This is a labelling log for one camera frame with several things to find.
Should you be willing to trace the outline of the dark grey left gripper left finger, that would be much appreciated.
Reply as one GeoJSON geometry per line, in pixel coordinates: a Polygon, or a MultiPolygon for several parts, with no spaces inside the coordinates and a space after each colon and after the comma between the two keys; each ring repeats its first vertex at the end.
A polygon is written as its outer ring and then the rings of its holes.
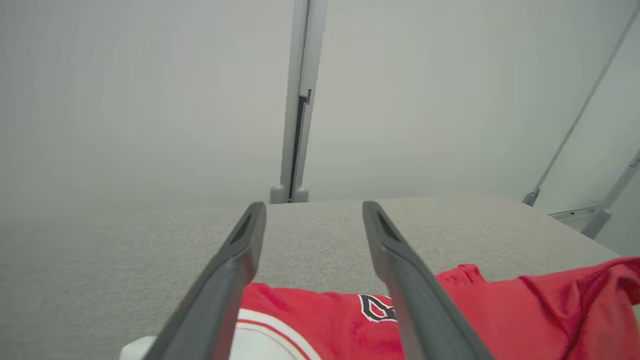
{"type": "Polygon", "coordinates": [[[243,291],[258,272],[266,205],[254,202],[158,334],[146,360],[227,360],[243,291]]]}

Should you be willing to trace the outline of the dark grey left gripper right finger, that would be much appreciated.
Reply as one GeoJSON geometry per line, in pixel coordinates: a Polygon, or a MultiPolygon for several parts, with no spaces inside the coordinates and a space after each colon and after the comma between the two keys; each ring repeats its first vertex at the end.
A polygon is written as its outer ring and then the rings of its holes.
{"type": "Polygon", "coordinates": [[[382,206],[362,203],[371,260],[387,287],[407,360],[491,360],[493,355],[382,206]]]}

